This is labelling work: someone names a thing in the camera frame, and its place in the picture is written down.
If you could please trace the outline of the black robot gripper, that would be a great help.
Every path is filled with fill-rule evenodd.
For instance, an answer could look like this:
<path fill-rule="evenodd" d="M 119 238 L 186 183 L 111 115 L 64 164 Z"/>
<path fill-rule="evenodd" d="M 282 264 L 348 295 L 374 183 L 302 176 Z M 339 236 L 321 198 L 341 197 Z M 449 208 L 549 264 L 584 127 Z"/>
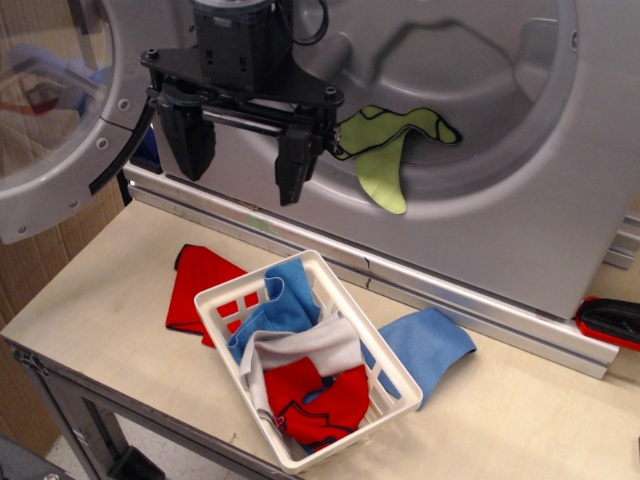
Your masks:
<path fill-rule="evenodd" d="M 140 57 L 180 172 L 197 181 L 209 168 L 216 150 L 210 121 L 278 136 L 279 202 L 297 203 L 318 157 L 339 138 L 343 94 L 293 58 L 294 47 L 326 35 L 327 2 L 306 37 L 294 31 L 291 1 L 195 1 L 192 8 L 195 47 L 148 49 Z"/>

